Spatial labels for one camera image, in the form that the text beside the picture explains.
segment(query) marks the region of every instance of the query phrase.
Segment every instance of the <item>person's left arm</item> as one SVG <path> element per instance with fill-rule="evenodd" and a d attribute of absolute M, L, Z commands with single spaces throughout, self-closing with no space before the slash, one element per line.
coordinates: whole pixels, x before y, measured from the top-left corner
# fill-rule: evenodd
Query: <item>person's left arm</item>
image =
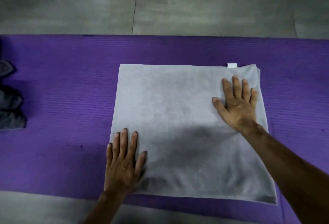
<path fill-rule="evenodd" d="M 137 132 L 133 133 L 129 147 L 127 138 L 124 129 L 121 134 L 116 133 L 113 144 L 107 145 L 104 191 L 83 224 L 109 224 L 124 198 L 137 184 L 146 153 L 138 157 L 134 167 Z"/>

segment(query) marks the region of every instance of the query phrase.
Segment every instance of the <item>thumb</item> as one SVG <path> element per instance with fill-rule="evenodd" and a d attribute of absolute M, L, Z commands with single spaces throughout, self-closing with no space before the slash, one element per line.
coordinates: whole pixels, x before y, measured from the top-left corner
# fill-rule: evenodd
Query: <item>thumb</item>
<path fill-rule="evenodd" d="M 217 113 L 220 115 L 220 117 L 225 121 L 225 118 L 228 115 L 228 110 L 224 107 L 218 97 L 212 98 L 212 104 L 215 106 Z"/>

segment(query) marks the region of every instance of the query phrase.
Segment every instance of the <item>hand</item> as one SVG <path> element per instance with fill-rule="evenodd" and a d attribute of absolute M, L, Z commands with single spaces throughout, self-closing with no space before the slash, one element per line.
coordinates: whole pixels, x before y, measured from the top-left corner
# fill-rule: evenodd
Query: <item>hand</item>
<path fill-rule="evenodd" d="M 104 191 L 117 195 L 122 200 L 137 184 L 142 171 L 146 152 L 137 159 L 134 168 L 133 160 L 137 146 L 137 132 L 134 132 L 128 147 L 127 130 L 116 133 L 114 142 L 106 149 L 106 170 Z"/>
<path fill-rule="evenodd" d="M 256 122 L 257 91 L 254 88 L 249 89 L 246 79 L 242 80 L 242 89 L 237 76 L 233 76 L 232 81 L 233 88 L 226 78 L 222 80 L 227 108 L 217 97 L 212 98 L 212 103 L 224 122 L 241 132 L 243 126 Z"/>

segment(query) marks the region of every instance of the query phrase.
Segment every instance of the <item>pinky finger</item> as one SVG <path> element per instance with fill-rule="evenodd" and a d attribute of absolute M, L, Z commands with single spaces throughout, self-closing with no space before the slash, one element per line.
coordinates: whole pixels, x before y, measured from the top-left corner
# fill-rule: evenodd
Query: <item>pinky finger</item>
<path fill-rule="evenodd" d="M 106 164 L 110 165 L 113 159 L 113 152 L 112 152 L 112 143 L 109 143 L 106 147 Z"/>
<path fill-rule="evenodd" d="M 255 88 L 251 89 L 251 97 L 250 97 L 250 104 L 253 107 L 256 107 L 256 103 L 257 103 L 257 91 Z"/>
<path fill-rule="evenodd" d="M 141 175 L 145 157 L 146 157 L 146 152 L 144 151 L 142 154 L 140 154 L 140 156 L 138 157 L 138 159 L 136 161 L 135 172 L 134 172 L 134 177 L 136 180 L 138 180 Z"/>

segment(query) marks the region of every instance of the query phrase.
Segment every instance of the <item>finger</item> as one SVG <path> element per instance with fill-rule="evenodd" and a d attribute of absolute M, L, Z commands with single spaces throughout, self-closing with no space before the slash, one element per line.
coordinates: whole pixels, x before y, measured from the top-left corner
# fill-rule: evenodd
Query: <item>finger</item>
<path fill-rule="evenodd" d="M 134 171 L 134 177 L 136 180 L 138 180 L 141 175 L 145 157 L 146 157 L 146 152 L 144 151 L 142 154 L 140 154 L 140 156 L 137 159 L 137 162 L 135 165 L 135 171 Z"/>
<path fill-rule="evenodd" d="M 224 107 L 218 97 L 212 98 L 212 104 L 215 106 L 220 117 L 225 121 L 225 118 L 228 116 L 228 110 Z"/>
<path fill-rule="evenodd" d="M 109 143 L 106 147 L 106 166 L 111 165 L 113 159 L 112 143 Z"/>
<path fill-rule="evenodd" d="M 240 85 L 240 81 L 237 78 L 237 76 L 232 77 L 232 82 L 233 82 L 233 93 L 235 98 L 241 98 L 242 95 L 242 89 Z"/>
<path fill-rule="evenodd" d="M 226 101 L 228 101 L 229 99 L 233 98 L 233 89 L 232 89 L 232 85 L 231 83 L 224 78 L 222 80 L 222 85 L 223 85 L 223 90 L 224 90 L 224 95 L 225 95 L 225 99 Z"/>
<path fill-rule="evenodd" d="M 136 147 L 137 147 L 137 132 L 135 131 L 131 136 L 131 140 L 128 148 L 128 153 L 126 157 L 128 160 L 132 161 L 134 159 Z"/>
<path fill-rule="evenodd" d="M 121 132 L 121 135 L 120 135 L 120 153 L 119 153 L 119 158 L 122 159 L 122 160 L 126 157 L 127 145 L 128 145 L 127 129 L 124 128 L 122 130 L 122 132 Z"/>
<path fill-rule="evenodd" d="M 120 133 L 116 133 L 114 136 L 114 141 L 113 141 L 113 161 L 116 161 L 119 156 L 119 151 L 120 151 Z"/>
<path fill-rule="evenodd" d="M 250 104 L 251 104 L 254 108 L 256 107 L 257 96 L 258 96 L 258 93 L 257 93 L 256 89 L 255 89 L 255 88 L 252 88 L 252 89 L 251 89 Z"/>
<path fill-rule="evenodd" d="M 246 102 L 250 101 L 250 89 L 247 79 L 242 80 L 242 99 Z"/>

